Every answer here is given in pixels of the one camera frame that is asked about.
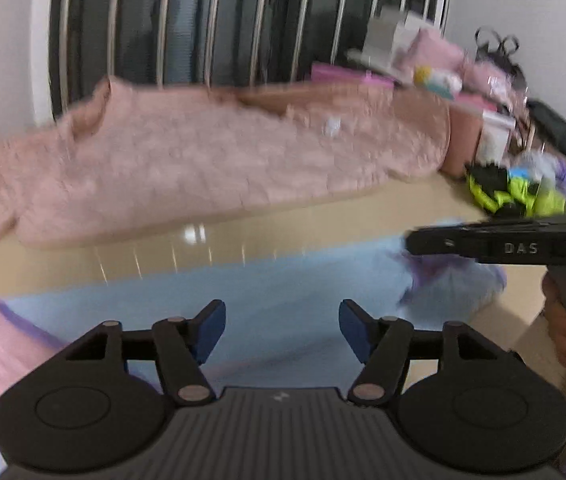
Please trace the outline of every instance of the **light blue towel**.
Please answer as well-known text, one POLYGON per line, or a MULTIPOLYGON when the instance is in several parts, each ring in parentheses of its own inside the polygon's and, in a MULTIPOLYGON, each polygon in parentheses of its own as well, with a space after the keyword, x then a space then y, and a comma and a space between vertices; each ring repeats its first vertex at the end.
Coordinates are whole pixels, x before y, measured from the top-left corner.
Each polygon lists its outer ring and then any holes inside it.
MULTIPOLYGON (((125 330, 141 330, 166 317, 192 317, 211 300, 224 300, 227 327, 203 367, 218 392, 226 385, 336 386, 346 392, 362 365, 339 331, 343 299, 356 301, 374 317, 399 316, 416 328, 439 330, 447 320, 467 322, 504 286, 496 267, 449 267, 399 304, 412 286, 405 260, 397 257, 402 250, 401 237, 383 238, 245 266, 23 296, 7 304, 71 341, 106 319, 120 320, 125 330)), ((130 363, 130 371, 157 383, 151 364, 130 363)))

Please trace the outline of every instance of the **circular pad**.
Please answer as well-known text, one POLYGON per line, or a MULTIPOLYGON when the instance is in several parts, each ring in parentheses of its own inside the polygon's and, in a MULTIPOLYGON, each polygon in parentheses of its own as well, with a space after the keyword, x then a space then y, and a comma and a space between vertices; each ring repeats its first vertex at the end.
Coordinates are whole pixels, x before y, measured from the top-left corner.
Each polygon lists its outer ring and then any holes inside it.
POLYGON ((566 399, 508 360, 466 361, 414 384, 398 418, 417 449, 479 474, 536 467, 566 443, 566 399))
POLYGON ((0 397, 8 463, 61 474, 97 470, 139 453, 163 428, 163 397, 123 370, 37 371, 0 397))

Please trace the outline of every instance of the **pile of items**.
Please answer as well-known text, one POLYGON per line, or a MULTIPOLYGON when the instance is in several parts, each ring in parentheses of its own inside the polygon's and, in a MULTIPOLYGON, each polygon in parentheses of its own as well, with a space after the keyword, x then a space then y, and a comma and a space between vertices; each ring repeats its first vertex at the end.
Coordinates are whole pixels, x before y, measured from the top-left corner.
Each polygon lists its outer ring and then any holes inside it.
POLYGON ((384 8, 370 20, 362 52, 348 57, 447 100, 450 145, 441 171, 466 178, 487 213, 566 214, 566 120, 528 100, 523 70, 511 59, 516 37, 480 28, 476 44, 470 56, 420 16, 384 8))

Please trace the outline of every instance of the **pink clothing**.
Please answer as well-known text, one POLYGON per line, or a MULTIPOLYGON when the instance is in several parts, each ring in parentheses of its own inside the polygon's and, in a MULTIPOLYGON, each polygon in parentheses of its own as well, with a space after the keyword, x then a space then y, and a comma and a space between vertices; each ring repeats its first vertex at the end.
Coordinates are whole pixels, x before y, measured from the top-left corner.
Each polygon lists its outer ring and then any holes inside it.
POLYGON ((440 99, 380 86, 333 91, 331 104, 291 109, 291 121, 198 86, 106 80, 56 127, 0 142, 0 237, 16 225, 25 244, 81 243, 440 167, 449 141, 440 99), (341 121, 333 138, 319 124, 326 115, 341 121))

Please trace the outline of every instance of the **beige tabletop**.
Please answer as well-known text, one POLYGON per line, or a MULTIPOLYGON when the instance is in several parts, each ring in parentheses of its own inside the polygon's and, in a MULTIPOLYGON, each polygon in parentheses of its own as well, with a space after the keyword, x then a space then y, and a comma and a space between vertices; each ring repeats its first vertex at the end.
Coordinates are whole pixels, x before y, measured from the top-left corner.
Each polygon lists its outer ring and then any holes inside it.
MULTIPOLYGON (((412 184, 391 182, 347 200, 180 226, 160 235, 85 248, 35 250, 23 247, 9 235, 0 242, 0 297, 304 254, 397 235, 449 218, 475 221, 481 213, 471 204, 464 187, 437 175, 412 184)), ((541 267, 509 267, 507 273, 505 293, 479 311, 472 322, 474 328, 504 348, 524 335, 542 307, 541 267)), ((413 364, 408 384, 435 369, 435 362, 413 364)))

